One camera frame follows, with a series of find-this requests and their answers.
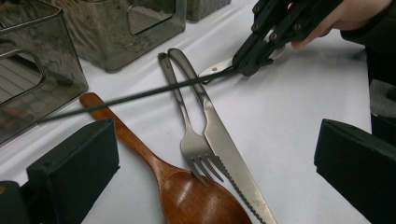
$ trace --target black object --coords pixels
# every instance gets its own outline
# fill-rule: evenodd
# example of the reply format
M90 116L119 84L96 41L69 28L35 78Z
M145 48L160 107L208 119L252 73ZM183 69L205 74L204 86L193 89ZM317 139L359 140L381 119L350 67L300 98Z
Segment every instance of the black object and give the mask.
M219 72L219 73L215 73L215 74L210 75L210 76L203 76L203 77L198 77L198 78L195 78L195 79L189 79L189 80L186 80L186 81L178 82L176 84L172 84L172 85L168 85L168 86L164 86L164 87L160 87L160 88L155 88L155 89L152 89L150 91L143 91L143 92L135 93L135 94L132 94L132 95L129 95L129 96L126 96L126 97L122 97L122 98L116 99L116 100L107 101L106 103L103 103L103 104L91 105L91 106L84 107L84 108L81 108L81 109L77 109L77 110L73 110L73 111L70 111L70 112L66 112L66 113L63 113L63 114L60 114L60 115L55 115L55 116L52 116L52 117L43 118L43 119L38 120L37 123L44 123L44 122L48 122L48 121L52 121L52 120L56 120L56 119L63 119L63 118L67 118L67 117L70 117L70 116L77 115L77 114L82 114L82 113L86 113L86 112L91 112L91 111L94 111L94 110L102 109L102 108L105 108L105 107L108 107L108 106L111 106L111 105L118 105L118 104L126 103L126 102L129 102L129 101L132 101L132 100L137 100L137 99L140 99L140 98L143 98L143 97L147 97L147 96L150 96L150 95L158 94L158 93L161 93L161 92L172 91L172 90L175 90L175 89L180 89L180 88L183 88L183 87L191 86L191 85L197 84L197 83L202 83L202 82L209 81L209 80L212 80L212 79L216 79L216 78L219 78L219 77L234 76L236 74L237 73L236 73L235 70L227 69L227 70L224 70L224 71Z
M396 56L383 55L370 48L366 48L366 52L369 82L376 79L396 86Z
M81 223L118 169L114 121L96 121L27 168L29 181L20 188L23 201L15 193L13 197L0 197L0 204L18 201L20 211L26 207L30 222L17 222L21 224ZM3 208L0 217L18 218L4 213Z
M387 98L396 103L396 87L394 87L392 90L389 90Z
M30 223L20 186L13 181L0 182L0 223Z
M396 146L396 118L371 115L372 134Z
M244 76L254 75L276 49L304 40L342 0L260 0L253 8L252 34L233 56L233 67ZM269 40L263 39L269 34Z
M370 222L396 223L396 146L354 126L324 119L315 165Z

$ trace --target metal utensil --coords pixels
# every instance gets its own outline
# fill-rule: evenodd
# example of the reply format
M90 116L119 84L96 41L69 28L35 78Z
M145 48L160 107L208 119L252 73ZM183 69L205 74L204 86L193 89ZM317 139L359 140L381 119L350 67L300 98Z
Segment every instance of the metal utensil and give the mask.
M188 79L197 78L189 60L181 50L169 49L168 54L171 59L177 63ZM194 84L192 87L197 99L201 103L201 107L205 111L207 120L205 138L215 152L215 155L220 157L221 162L225 166L228 172L226 176L231 180L233 186L237 189L238 193L240 193L248 208L261 223L275 224L276 220L274 216L262 197L241 154L233 143L233 139L221 122L204 87L201 84Z
M174 70L172 68L172 64L169 59L169 56L166 53L160 53L158 55L158 60L160 62L161 68L163 69L163 72L164 72L169 84L170 85L176 84L177 79L176 79ZM222 164L219 160L219 157L215 156L215 154L213 153L212 149L210 148L210 146L206 142L206 140L201 135L196 133L194 131L194 129L192 128L191 123L190 123L190 118L187 113L187 108L184 104L183 97L181 95L180 90L179 89L173 90L173 94L175 95L177 104L180 108L180 112L184 119L184 125L186 127L185 135L180 143L180 149L181 149L181 153L184 157L184 161L187 163L187 165L189 166L192 173L205 186L207 186L207 184L204 181L204 179L202 178L201 174L199 173L198 169L195 167L194 164L196 164L198 166L198 168L207 177L209 177L212 181L215 181L215 180L210 175L210 173L206 170L204 165L221 182L223 182L223 179L221 178L221 176L216 172L216 170L211 165L211 163L214 164L219 169L219 171L221 171L224 175L226 175L226 171L225 171L224 167L222 166Z
M270 55L270 59L275 60L277 59L279 56L281 56L283 54L283 52L285 51L285 46L283 46L280 49L276 49L274 50L274 52ZM229 69L233 69L233 58L229 58L226 59L222 62L219 63L215 63L211 66L209 66L208 68L206 68L204 71L202 71L198 77L206 77L206 76L213 76L215 74L221 73L225 70L229 70ZM204 84L207 84L209 82L211 82L213 79L207 80L207 81L203 81Z

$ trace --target fork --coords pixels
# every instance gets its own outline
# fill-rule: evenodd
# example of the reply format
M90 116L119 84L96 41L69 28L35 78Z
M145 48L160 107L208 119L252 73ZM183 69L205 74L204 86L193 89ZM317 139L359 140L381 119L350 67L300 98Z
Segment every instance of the fork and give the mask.
M164 72L169 84L170 85L176 84L177 79L176 79L171 61L169 59L169 56L166 53L160 53L158 55L158 59L159 59L161 68L163 69L163 72ZM207 186L207 184L204 181L203 177L201 176L200 172L198 171L197 167L210 180L215 182L215 180L213 179L211 174L206 170L205 167L207 167L207 169L210 170L211 173L213 173L221 182L223 182L223 179L218 174L218 172L214 169L212 164L215 165L218 168L218 170L220 172L222 172L225 176L227 176L226 175L227 171L225 170L224 166L222 165L219 157L213 153L212 149L210 148L210 146L206 142L206 140L201 135L196 133L194 131L194 129L191 127L190 118L187 113L187 109L184 104L183 97L181 95L180 90L179 89L173 90L173 94L175 95L175 98L177 100L177 104L180 108L180 112L183 116L184 124L185 124L185 128L186 128L185 135L180 142L180 150L184 157L185 162L189 166L192 173L205 186Z

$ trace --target hand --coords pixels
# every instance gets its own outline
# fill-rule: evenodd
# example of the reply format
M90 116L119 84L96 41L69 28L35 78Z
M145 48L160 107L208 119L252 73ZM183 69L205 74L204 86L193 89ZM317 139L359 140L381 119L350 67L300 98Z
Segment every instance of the hand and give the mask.
M305 40L291 42L291 45L295 49L301 49L333 28L343 31L357 30L385 10L391 2L392 0L344 0Z

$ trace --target wooden spoon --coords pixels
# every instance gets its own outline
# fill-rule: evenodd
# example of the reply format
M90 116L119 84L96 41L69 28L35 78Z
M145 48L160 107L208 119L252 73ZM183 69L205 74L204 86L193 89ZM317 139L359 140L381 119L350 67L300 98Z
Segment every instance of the wooden spoon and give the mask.
M92 92L81 95L79 100L84 106L103 103ZM163 215L168 223L251 223L230 191L207 177L208 187L205 187L190 171L161 160L109 108L91 113L98 120L113 118L118 138L149 165L157 178Z

